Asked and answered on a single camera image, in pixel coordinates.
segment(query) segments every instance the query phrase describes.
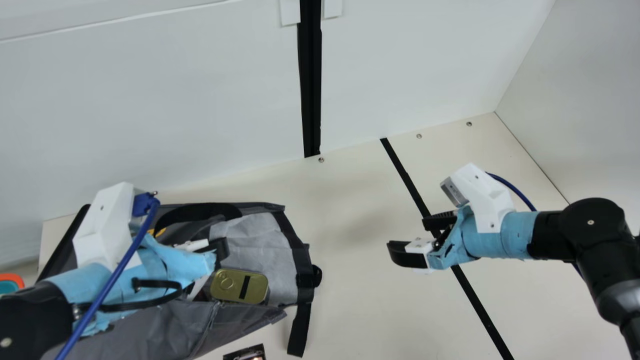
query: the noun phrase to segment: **white clip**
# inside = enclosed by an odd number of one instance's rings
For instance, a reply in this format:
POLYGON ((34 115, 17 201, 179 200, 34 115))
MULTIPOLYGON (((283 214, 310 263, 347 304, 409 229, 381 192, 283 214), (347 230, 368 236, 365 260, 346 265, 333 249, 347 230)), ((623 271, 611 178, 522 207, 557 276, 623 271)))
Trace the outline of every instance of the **white clip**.
POLYGON ((300 22, 300 0, 280 0, 280 21, 282 26, 300 22))
MULTIPOLYGON (((433 240, 417 238, 411 241, 409 244, 407 244, 404 247, 404 251, 409 252, 411 254, 422 254, 424 256, 424 261, 427 263, 427 266, 429 266, 429 261, 427 260, 427 254, 433 251, 433 240)), ((432 268, 425 268, 425 269, 414 268, 413 272, 417 274, 428 275, 434 272, 434 270, 432 268)))
POLYGON ((342 0, 324 0, 324 18, 342 16, 342 0))

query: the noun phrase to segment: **screw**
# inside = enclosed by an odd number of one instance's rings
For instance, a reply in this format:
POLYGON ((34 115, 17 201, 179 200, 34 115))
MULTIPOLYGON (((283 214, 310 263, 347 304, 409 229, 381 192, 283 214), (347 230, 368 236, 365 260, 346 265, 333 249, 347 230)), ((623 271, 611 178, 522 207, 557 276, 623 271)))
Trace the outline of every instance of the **screw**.
POLYGON ((4 338, 2 339, 2 341, 0 341, 0 347, 8 348, 11 346, 11 343, 13 343, 13 340, 11 338, 4 338))

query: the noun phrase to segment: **black tape line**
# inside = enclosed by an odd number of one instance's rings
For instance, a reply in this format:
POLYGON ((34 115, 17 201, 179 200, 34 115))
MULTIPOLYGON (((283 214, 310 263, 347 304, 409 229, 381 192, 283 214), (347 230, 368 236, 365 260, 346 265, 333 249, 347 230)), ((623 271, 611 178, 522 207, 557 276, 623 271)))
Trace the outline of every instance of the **black tape line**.
MULTIPOLYGON (((391 146, 391 143, 389 142, 389 140, 387 138, 382 138, 380 139, 380 142, 382 143, 382 146, 384 146, 385 150, 387 151, 387 155, 389 155, 389 159, 391 159, 391 162, 394 164, 396 171, 398 171, 400 178, 404 182, 404 185, 406 186, 406 189, 409 191, 409 194, 411 194, 411 198, 415 202, 415 205, 418 207, 418 210, 420 210, 420 214, 422 215, 422 217, 426 218, 428 216, 431 216, 431 213, 429 212, 429 209, 427 208, 424 201, 422 200, 422 197, 420 196, 418 189, 416 189, 415 185, 413 184, 413 181, 411 180, 409 173, 407 173, 407 171, 404 169, 404 166, 400 162, 400 159, 398 158, 398 155, 394 151, 394 148, 391 146)), ((433 230, 431 231, 431 234, 433 235, 434 238, 438 238, 440 236, 440 231, 433 230)), ((482 305, 480 298, 478 298, 478 296, 476 295, 476 292, 474 291, 473 286, 471 286, 471 284, 469 283, 469 280, 467 279, 467 276, 465 275, 465 273, 462 271, 462 268, 460 268, 459 265, 454 265, 451 267, 451 270, 453 271, 453 274, 456 276, 456 279, 460 283, 460 286, 462 287, 462 290, 465 292, 465 295, 469 299, 471 306, 473 306, 474 310, 476 310, 476 314, 478 315, 478 317, 480 318, 480 321, 484 325, 484 329, 486 330, 487 334, 489 334, 489 337, 491 337, 491 340, 493 341, 495 348, 498 350, 498 352, 500 353, 500 355, 504 360, 513 360, 513 356, 511 355, 511 352, 509 351, 507 344, 505 344, 504 340, 502 339, 502 336, 500 336, 498 329, 495 328, 493 321, 491 320, 491 318, 489 317, 489 314, 484 309, 484 306, 482 305)))
POLYGON ((320 154, 322 92, 322 0, 300 0, 298 68, 305 157, 320 154))

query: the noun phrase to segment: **white floor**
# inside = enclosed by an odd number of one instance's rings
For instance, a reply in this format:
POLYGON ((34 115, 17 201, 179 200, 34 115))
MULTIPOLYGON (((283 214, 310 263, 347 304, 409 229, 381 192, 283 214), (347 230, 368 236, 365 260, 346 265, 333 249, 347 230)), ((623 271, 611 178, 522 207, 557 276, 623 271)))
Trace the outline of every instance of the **white floor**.
MULTIPOLYGON (((440 181, 470 161, 509 179, 539 209, 566 206, 494 114, 395 136, 390 142, 434 213, 452 209, 440 181)), ((450 270, 417 275, 389 259, 387 241, 426 234, 382 145, 370 142, 322 157, 322 163, 309 158, 211 179, 163 193, 160 199, 287 206, 287 216, 324 272, 312 309, 307 360, 500 359, 450 270)), ((71 219, 44 223, 41 266, 71 219)), ((600 319, 571 266, 481 259, 462 268, 514 358, 628 357, 617 328, 600 319)), ((280 323, 203 359, 218 360, 258 343, 264 344, 269 360, 288 358, 295 309, 288 312, 280 323)))

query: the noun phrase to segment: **black cable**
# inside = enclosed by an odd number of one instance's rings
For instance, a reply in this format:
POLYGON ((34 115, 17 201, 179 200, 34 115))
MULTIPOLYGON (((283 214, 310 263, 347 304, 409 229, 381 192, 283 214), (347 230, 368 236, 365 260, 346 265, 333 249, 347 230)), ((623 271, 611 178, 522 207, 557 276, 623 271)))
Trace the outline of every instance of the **black cable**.
MULTIPOLYGON (((140 291, 142 288, 175 289, 175 291, 165 296, 151 300, 126 302, 123 304, 102 304, 99 307, 99 311, 102 311, 103 313, 119 313, 121 311, 146 309, 147 307, 158 306, 165 304, 171 300, 175 300, 182 296, 183 292, 182 285, 177 281, 140 280, 137 277, 134 277, 133 279, 131 279, 131 285, 136 292, 140 291)), ((87 311, 90 306, 90 302, 76 304, 76 307, 82 312, 87 311)))
MULTIPOLYGON (((396 171, 398 171, 400 178, 402 178, 404 185, 406 186, 406 189, 409 191, 409 194, 411 194, 411 198, 415 202, 415 205, 418 207, 418 210, 420 210, 420 214, 422 214, 422 217, 426 218, 431 216, 431 213, 429 212, 429 209, 427 208, 424 201, 422 200, 422 197, 420 196, 418 189, 416 189, 415 185, 413 184, 413 181, 409 177, 409 174, 404 169, 402 163, 400 162, 400 159, 398 158, 396 152, 394 151, 394 148, 391 146, 391 143, 389 142, 389 140, 387 138, 383 138, 383 139, 380 139, 380 142, 382 143, 382 146, 384 146, 385 150, 387 151, 387 155, 389 155, 391 162, 396 167, 396 171)), ((440 231, 432 230, 431 234, 435 239, 437 239, 440 236, 440 231)), ((474 310, 476 310, 476 314, 478 315, 478 317, 480 318, 480 321, 484 325, 484 329, 487 331, 487 334, 489 334, 489 337, 491 337, 491 340, 493 341, 495 348, 498 350, 498 352, 500 353, 500 355, 504 360, 513 360, 513 356, 511 355, 509 348, 507 347, 504 340, 502 339, 502 336, 500 336, 498 329, 495 328, 493 321, 491 320, 491 318, 489 317, 489 314, 484 309, 482 302, 476 295, 476 292, 474 291, 473 286, 471 286, 471 284, 469 283, 469 280, 467 279, 467 276, 465 275, 465 273, 462 271, 462 268, 460 268, 459 265, 454 265, 451 267, 451 270, 453 271, 453 274, 456 276, 456 279, 460 283, 462 290, 467 295, 467 298, 469 299, 471 306, 473 306, 474 310)))

